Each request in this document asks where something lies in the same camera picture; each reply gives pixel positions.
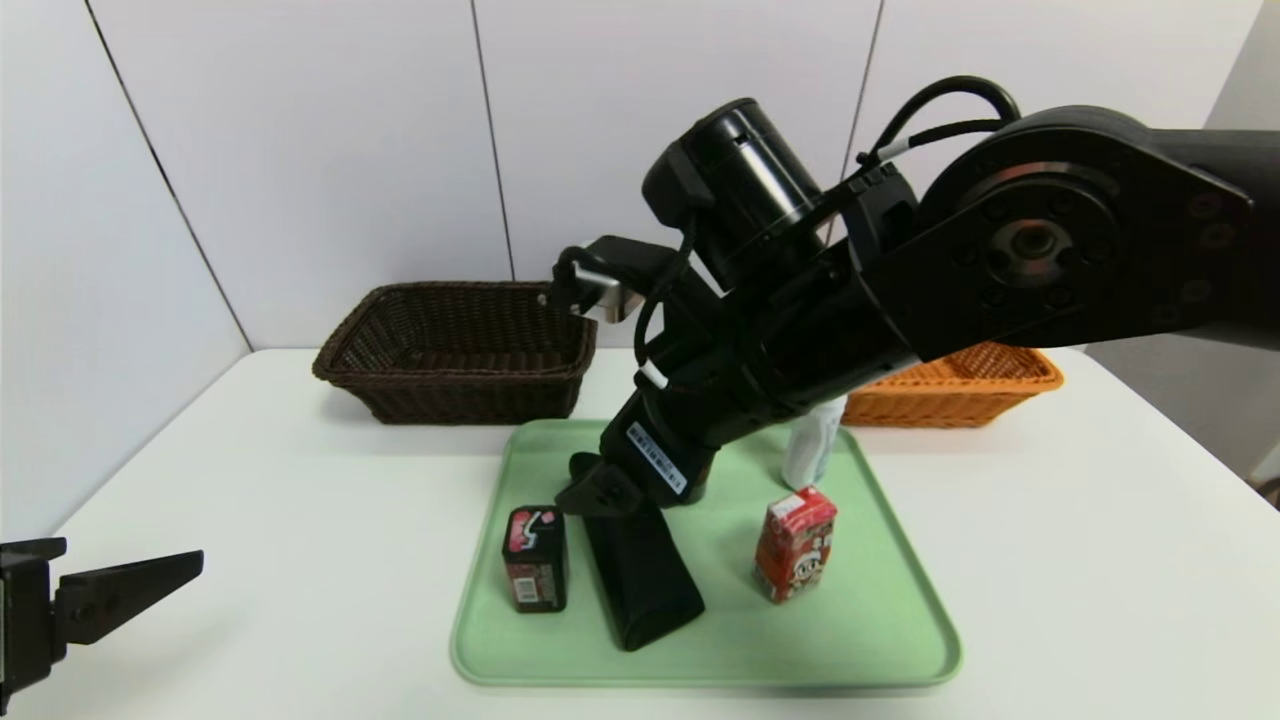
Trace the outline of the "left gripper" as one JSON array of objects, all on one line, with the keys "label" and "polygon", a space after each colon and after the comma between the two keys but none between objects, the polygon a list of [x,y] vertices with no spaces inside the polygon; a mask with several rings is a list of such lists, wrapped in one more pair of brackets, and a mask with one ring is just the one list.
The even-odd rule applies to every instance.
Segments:
[{"label": "left gripper", "polygon": [[49,678],[72,644],[93,644],[175,593],[204,571],[193,550],[64,575],[51,594],[50,562],[67,552],[61,537],[3,544],[1,715],[12,697]]}]

